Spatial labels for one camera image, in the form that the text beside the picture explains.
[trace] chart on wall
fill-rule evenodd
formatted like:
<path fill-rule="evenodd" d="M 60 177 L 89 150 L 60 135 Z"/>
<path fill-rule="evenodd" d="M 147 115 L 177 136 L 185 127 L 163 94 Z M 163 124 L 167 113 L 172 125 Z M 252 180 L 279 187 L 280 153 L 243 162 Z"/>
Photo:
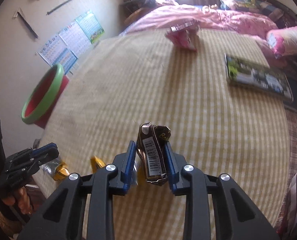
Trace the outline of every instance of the chart on wall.
<path fill-rule="evenodd" d="M 58 34 L 77 57 L 80 57 L 91 46 L 91 42 L 76 21 Z"/>
<path fill-rule="evenodd" d="M 60 63 L 66 74 L 103 33 L 92 10 L 88 10 L 47 41 L 38 53 L 50 66 Z"/>
<path fill-rule="evenodd" d="M 77 17 L 76 21 L 92 44 L 104 33 L 104 29 L 92 10 L 88 10 L 86 13 Z"/>
<path fill-rule="evenodd" d="M 49 39 L 38 53 L 51 66 L 60 63 L 65 74 L 77 60 L 76 55 L 67 47 L 58 34 Z"/>

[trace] pink blanket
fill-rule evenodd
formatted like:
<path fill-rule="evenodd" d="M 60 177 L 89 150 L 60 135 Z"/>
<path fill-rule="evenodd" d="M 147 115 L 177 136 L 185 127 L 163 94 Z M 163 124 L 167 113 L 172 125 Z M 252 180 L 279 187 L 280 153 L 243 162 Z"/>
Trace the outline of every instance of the pink blanket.
<path fill-rule="evenodd" d="M 201 28 L 236 31 L 259 36 L 266 40 L 266 33 L 278 27 L 268 17 L 250 12 L 213 10 L 202 11 L 191 5 L 163 6 L 148 13 L 128 27 L 123 33 L 168 28 L 183 20 L 196 19 Z"/>

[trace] yellow striped sheet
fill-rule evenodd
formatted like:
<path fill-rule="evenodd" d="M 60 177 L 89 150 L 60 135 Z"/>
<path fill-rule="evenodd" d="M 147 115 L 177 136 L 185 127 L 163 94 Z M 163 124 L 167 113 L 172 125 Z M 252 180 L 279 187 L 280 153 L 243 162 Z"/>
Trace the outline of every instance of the yellow striped sheet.
<path fill-rule="evenodd" d="M 230 174 L 274 224 L 288 175 L 283 103 L 228 86 L 224 63 L 229 53 L 267 65 L 263 54 L 233 32 L 201 30 L 192 41 L 197 53 L 175 48 L 164 34 L 102 41 L 62 94 L 42 145 L 56 143 L 70 172 L 87 175 L 90 156 L 112 162 L 136 140 L 140 123 L 167 125 L 174 152 L 206 174 Z M 34 179 L 46 196 L 56 187 L 41 171 Z M 133 187 L 114 197 L 115 237 L 182 239 L 184 213 L 185 197 L 174 197 L 167 184 Z M 213 218 L 211 227 L 214 237 Z"/>

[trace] blue gripper pad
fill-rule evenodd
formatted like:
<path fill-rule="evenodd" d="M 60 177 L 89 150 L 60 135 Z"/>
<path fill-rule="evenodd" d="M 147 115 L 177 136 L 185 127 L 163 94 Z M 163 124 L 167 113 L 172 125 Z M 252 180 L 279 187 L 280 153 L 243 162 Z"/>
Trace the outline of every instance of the blue gripper pad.
<path fill-rule="evenodd" d="M 33 152 L 31 153 L 31 157 L 36 157 L 40 154 L 44 154 L 45 152 L 53 148 L 57 149 L 57 145 L 55 143 L 49 143 L 41 148 L 33 150 Z"/>
<path fill-rule="evenodd" d="M 118 175 L 109 182 L 109 187 L 115 195 L 125 195 L 130 189 L 135 155 L 136 143 L 130 141 L 127 152 L 115 156 L 113 164 L 118 168 Z"/>
<path fill-rule="evenodd" d="M 170 189 L 174 195 L 182 195 L 190 187 L 190 183 L 181 176 L 186 160 L 183 155 L 173 153 L 170 142 L 164 145 L 163 153 Z"/>

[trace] brown wrapper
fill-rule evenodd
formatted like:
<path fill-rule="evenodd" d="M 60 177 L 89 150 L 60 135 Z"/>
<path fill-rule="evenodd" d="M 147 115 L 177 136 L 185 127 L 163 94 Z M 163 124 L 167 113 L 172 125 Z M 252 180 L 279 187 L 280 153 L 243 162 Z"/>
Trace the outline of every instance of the brown wrapper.
<path fill-rule="evenodd" d="M 137 153 L 142 160 L 147 182 L 161 186 L 167 181 L 162 150 L 170 136 L 171 131 L 166 126 L 151 123 L 140 125 L 137 138 Z"/>

